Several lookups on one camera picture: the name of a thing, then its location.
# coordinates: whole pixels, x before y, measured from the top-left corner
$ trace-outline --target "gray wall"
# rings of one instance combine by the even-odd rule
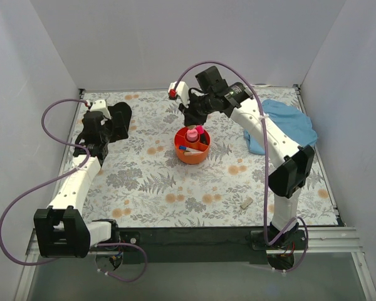
[[[0,0],[0,215],[12,199],[57,175],[64,147],[41,130],[43,110],[78,90],[29,0]],[[49,127],[66,138],[74,105],[53,112]],[[21,200],[4,225],[10,252],[25,259],[33,215],[53,186]],[[22,267],[0,250],[0,300],[12,300]]]
[[[347,1],[303,82],[344,221],[365,245],[376,285],[376,1]]]
[[[209,59],[253,83],[301,83],[345,0],[31,2],[79,88],[125,90],[168,87]]]

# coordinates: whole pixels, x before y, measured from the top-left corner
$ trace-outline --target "blue towel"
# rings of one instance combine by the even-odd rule
[[[301,146],[316,144],[318,135],[312,129],[312,122],[308,116],[297,108],[285,105],[272,99],[266,99],[262,103],[263,111],[269,114],[270,119],[291,139]],[[264,155],[264,149],[244,130],[244,138],[249,152]]]

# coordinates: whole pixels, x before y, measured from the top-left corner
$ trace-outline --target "wire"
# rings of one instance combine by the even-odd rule
[[[56,260],[57,258],[54,258],[54,259],[49,259],[49,260],[45,260],[45,261],[39,261],[39,262],[24,262],[24,261],[20,261],[18,259],[16,259],[15,257],[13,257],[9,252],[8,250],[6,249],[6,246],[4,245],[4,242],[3,242],[3,234],[2,234],[2,230],[3,230],[3,223],[4,223],[4,219],[6,217],[6,215],[8,214],[8,212],[10,211],[10,209],[20,200],[22,199],[23,197],[27,196],[29,193],[33,193],[34,191],[42,188],[42,187],[45,187],[51,183],[54,183],[60,179],[64,179],[65,177],[68,177],[69,175],[73,174],[74,172],[76,172],[79,168],[83,167],[89,160],[89,157],[90,157],[90,153],[89,153],[89,150],[86,148],[86,147],[83,147],[82,145],[78,145],[78,144],[72,144],[72,143],[69,143],[67,141],[63,141],[55,136],[53,136],[49,131],[48,129],[46,128],[45,124],[44,124],[44,119],[46,118],[46,115],[47,113],[56,105],[58,105],[59,103],[63,103],[63,102],[81,102],[81,103],[85,103],[87,104],[87,101],[86,100],[79,100],[79,99],[72,99],[72,98],[69,98],[69,99],[62,99],[62,100],[59,100],[57,102],[54,102],[52,103],[44,112],[43,112],[43,115],[42,115],[42,119],[41,119],[41,125],[42,125],[42,128],[44,130],[44,132],[46,133],[46,135],[48,135],[50,138],[52,138],[53,140],[61,143],[61,144],[64,144],[64,145],[68,145],[68,146],[72,146],[72,147],[79,147],[81,149],[83,149],[85,152],[86,152],[86,157],[85,159],[82,161],[82,163],[76,167],[76,168],[73,168],[71,169],[70,171],[66,172],[65,174],[62,174],[58,177],[55,177],[49,181],[46,181],[40,185],[37,185],[31,189],[29,189],[28,191],[25,191],[24,193],[20,194],[18,197],[16,197],[7,207],[6,209],[4,210],[3,214],[1,215],[0,217],[0,248],[1,250],[3,251],[4,255],[7,256],[8,259],[10,259],[12,262],[14,263],[17,263],[18,265],[23,265],[23,266],[27,266],[27,267],[32,267],[32,266],[35,266],[35,265],[44,265],[45,263],[49,263],[49,262],[52,262],[54,260]]]
[[[215,64],[215,65],[223,66],[224,68],[227,68],[228,70],[230,70],[231,72],[233,72],[237,77],[239,77],[245,83],[245,85],[250,89],[250,91],[252,92],[253,96],[255,97],[256,102],[258,103],[259,113],[260,113],[261,116],[264,117],[264,112],[263,112],[263,107],[262,107],[261,100],[260,100],[258,94],[256,93],[256,91],[254,90],[254,88],[251,86],[251,84],[249,84],[249,82],[238,71],[236,71],[235,69],[233,69],[232,67],[230,67],[230,66],[228,66],[228,65],[226,65],[224,63],[221,63],[220,61],[201,61],[199,63],[196,63],[195,65],[192,65],[191,67],[188,67],[181,74],[181,76],[179,77],[179,79],[176,81],[176,83],[174,85],[174,90],[178,87],[179,83],[181,82],[181,80],[183,79],[183,77],[188,72],[190,72],[195,67],[198,67],[198,66],[201,66],[201,65],[205,65],[205,64]],[[303,225],[305,227],[305,231],[308,232],[308,230],[306,228],[305,222],[303,221],[303,219],[301,217],[291,218],[288,221],[288,223],[284,226],[284,228],[271,241],[269,241],[269,239],[268,239],[269,146],[268,146],[268,133],[266,131],[266,121],[265,121],[264,118],[261,119],[261,124],[262,124],[262,129],[263,129],[263,144],[264,144],[264,153],[265,153],[265,156],[264,156],[263,238],[264,238],[264,242],[268,246],[271,246],[271,245],[273,245],[280,238],[281,235],[284,234],[284,232],[287,230],[287,228],[292,224],[292,222],[296,221],[297,218],[302,221],[302,223],[303,223]]]
[[[135,249],[137,249],[139,252],[142,253],[142,255],[144,256],[144,268],[142,269],[142,271],[139,273],[138,276],[136,276],[135,278],[132,278],[132,279],[125,279],[125,278],[122,278],[112,272],[109,272],[109,271],[105,271],[104,269],[102,268],[99,268],[98,267],[98,264],[95,260],[95,263],[96,263],[96,267],[98,268],[98,270],[100,270],[101,272],[105,273],[106,275],[109,275],[113,278],[116,278],[122,282],[134,282],[134,281],[137,281],[140,277],[142,277],[142,275],[146,272],[146,269],[148,267],[148,256],[146,254],[146,252],[144,251],[144,249],[142,249],[140,246],[137,246],[137,245],[133,245],[131,243],[99,243],[98,246],[131,246]]]

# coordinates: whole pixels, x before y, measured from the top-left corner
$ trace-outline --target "floral tablecloth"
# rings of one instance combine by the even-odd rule
[[[258,93],[261,100],[270,98],[300,108],[292,88],[260,88]],[[113,218],[121,227],[263,223],[264,157],[248,152],[238,124],[219,113],[210,115],[205,125],[212,137],[209,156],[199,165],[188,166],[175,155],[174,134],[183,127],[183,116],[166,91],[85,95],[87,100],[100,98],[109,105],[124,101],[131,106],[130,137],[109,145],[109,155],[85,201],[86,221]],[[82,130],[85,111],[81,106],[73,141]],[[254,201],[243,210],[240,204],[248,197]],[[271,192],[268,211],[270,220]],[[337,223],[317,157],[301,192],[298,216],[307,224]]]

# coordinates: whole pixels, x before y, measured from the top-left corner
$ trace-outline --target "orange container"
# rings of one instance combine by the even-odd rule
[[[184,163],[187,164],[199,164],[201,163],[204,159],[206,159],[209,149],[210,149],[210,144],[211,144],[211,136],[209,135],[206,130],[204,130],[204,134],[206,136],[206,141],[209,145],[203,144],[199,141],[199,135],[198,139],[195,142],[190,142],[187,140],[186,134],[187,134],[188,128],[184,127],[183,129],[180,129],[175,137],[174,137],[174,147],[175,147],[175,153],[177,154],[177,157]],[[184,150],[179,149],[179,146],[186,146],[190,147],[191,149],[197,149],[201,152],[202,154],[194,154],[191,156],[186,156],[184,155]]]

